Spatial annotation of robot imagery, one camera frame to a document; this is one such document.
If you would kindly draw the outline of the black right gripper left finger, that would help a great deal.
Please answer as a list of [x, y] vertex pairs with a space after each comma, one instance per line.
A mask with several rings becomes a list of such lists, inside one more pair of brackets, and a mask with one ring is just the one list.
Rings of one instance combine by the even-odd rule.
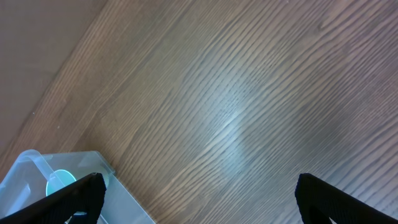
[[104, 205], [102, 174], [91, 173], [32, 205], [1, 219], [1, 224], [96, 223]]

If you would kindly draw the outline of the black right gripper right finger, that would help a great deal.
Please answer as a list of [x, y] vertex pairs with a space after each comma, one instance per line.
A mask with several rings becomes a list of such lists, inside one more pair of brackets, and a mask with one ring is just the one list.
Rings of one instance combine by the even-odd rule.
[[397, 223], [309, 173], [299, 175], [295, 198], [304, 223]]

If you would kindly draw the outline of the small mint green cup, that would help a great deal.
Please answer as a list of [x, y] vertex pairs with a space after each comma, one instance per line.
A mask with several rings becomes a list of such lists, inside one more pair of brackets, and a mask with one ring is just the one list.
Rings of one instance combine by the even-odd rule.
[[83, 171], [78, 179], [71, 172], [59, 169], [51, 178], [46, 186], [46, 207], [52, 215], [83, 223], [99, 219], [109, 185], [105, 170]]

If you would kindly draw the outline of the clear plastic storage bin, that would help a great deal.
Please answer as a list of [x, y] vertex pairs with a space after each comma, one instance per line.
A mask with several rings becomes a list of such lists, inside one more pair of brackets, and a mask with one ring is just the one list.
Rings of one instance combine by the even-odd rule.
[[105, 170], [108, 173], [109, 185], [98, 223], [154, 223], [98, 151], [41, 154], [30, 149], [22, 152], [1, 182], [1, 218], [45, 198], [51, 175], [59, 169], [71, 172], [78, 179], [83, 171]]

